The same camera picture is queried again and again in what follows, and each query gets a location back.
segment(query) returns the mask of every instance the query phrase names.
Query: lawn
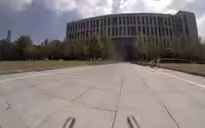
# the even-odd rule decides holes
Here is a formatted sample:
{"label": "lawn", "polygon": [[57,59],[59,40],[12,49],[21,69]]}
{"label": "lawn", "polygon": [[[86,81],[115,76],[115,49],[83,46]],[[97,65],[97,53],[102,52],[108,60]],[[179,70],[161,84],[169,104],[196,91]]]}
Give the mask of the lawn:
{"label": "lawn", "polygon": [[87,65],[106,64],[107,61],[2,61],[0,62],[0,74],[17,73],[25,71],[39,71],[56,68],[67,68]]}
{"label": "lawn", "polygon": [[182,70],[187,72],[205,73],[205,64],[174,64],[174,63],[163,63],[160,64],[162,67],[167,67],[176,70]]}

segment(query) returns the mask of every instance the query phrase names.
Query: green tree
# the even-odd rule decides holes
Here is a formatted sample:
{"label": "green tree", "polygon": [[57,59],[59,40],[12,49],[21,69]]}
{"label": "green tree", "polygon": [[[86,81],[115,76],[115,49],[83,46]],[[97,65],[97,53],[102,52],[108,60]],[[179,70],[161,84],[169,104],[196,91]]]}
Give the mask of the green tree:
{"label": "green tree", "polygon": [[86,59],[87,57],[87,40],[85,38],[78,39],[75,42],[76,54],[78,59]]}
{"label": "green tree", "polygon": [[94,36],[88,43],[88,56],[91,59],[102,58],[105,54],[105,48],[99,37]]}
{"label": "green tree", "polygon": [[14,55],[14,45],[7,39],[0,41],[0,59],[10,60]]}
{"label": "green tree", "polygon": [[17,59],[25,60],[27,59],[27,53],[29,52],[30,48],[33,45],[33,42],[29,36],[21,36],[15,41],[15,54]]}
{"label": "green tree", "polygon": [[134,47],[142,56],[143,60],[148,59],[148,38],[143,34],[139,34],[134,42]]}

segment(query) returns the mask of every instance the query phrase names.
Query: large white building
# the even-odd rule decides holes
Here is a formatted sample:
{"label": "large white building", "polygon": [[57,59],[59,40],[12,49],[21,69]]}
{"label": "large white building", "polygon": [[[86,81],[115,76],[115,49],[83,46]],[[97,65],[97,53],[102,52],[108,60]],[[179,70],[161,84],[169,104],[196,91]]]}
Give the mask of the large white building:
{"label": "large white building", "polygon": [[198,41],[195,15],[179,11],[175,15],[156,13],[131,13],[98,16],[67,24],[66,39],[107,36],[126,56],[138,35],[154,45],[171,46],[176,40]]}

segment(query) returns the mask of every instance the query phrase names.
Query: sky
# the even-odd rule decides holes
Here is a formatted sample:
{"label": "sky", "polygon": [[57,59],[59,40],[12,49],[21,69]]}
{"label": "sky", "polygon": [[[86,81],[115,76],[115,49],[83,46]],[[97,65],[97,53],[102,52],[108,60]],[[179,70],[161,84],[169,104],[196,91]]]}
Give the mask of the sky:
{"label": "sky", "polygon": [[113,13],[192,11],[199,36],[205,37],[205,0],[0,0],[0,39],[12,30],[12,39],[31,36],[40,43],[65,38],[66,23]]}

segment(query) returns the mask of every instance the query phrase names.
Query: concrete pavement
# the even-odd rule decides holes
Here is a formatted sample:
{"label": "concrete pavement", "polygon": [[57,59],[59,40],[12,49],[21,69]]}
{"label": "concrete pavement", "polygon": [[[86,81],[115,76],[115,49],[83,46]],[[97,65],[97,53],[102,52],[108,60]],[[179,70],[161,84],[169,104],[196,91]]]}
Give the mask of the concrete pavement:
{"label": "concrete pavement", "polygon": [[119,63],[0,76],[2,128],[205,128],[205,78]]}

